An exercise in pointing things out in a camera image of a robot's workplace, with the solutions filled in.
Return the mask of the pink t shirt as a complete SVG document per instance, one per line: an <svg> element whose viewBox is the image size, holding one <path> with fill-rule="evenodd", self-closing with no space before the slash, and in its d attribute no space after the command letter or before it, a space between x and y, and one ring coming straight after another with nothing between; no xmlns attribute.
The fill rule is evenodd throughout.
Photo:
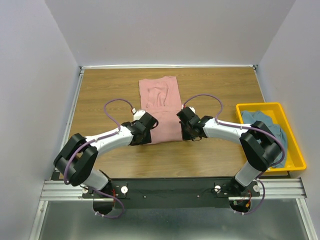
<svg viewBox="0 0 320 240"><path fill-rule="evenodd" d="M158 121L150 131L151 144L179 142L182 130L177 113L182 109L178 81L175 76L139 81L140 106Z"/></svg>

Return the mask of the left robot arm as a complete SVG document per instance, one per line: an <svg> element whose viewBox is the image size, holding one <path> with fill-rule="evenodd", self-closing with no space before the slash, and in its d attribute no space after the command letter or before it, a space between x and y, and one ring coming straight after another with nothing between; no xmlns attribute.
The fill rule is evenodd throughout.
<svg viewBox="0 0 320 240"><path fill-rule="evenodd" d="M76 133L70 137L53 161L63 175L66 185L85 185L99 197L113 194L112 180L101 170L95 170L96 159L111 150L145 145L152 142L151 130L159 121L151 114L140 110L133 115L133 121L117 124L117 128L93 136Z"/></svg>

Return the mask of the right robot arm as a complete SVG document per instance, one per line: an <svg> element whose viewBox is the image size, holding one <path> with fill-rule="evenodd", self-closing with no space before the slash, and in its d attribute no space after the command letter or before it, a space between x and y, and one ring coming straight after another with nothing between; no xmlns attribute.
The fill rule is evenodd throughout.
<svg viewBox="0 0 320 240"><path fill-rule="evenodd" d="M182 139L194 141L196 138L218 138L242 146L246 163L226 186L217 187L217 193L241 196L249 185L260 177L275 160L283 160L285 148L262 121L239 124L218 120L216 117L199 118L191 107L184 107L177 113L181 125Z"/></svg>

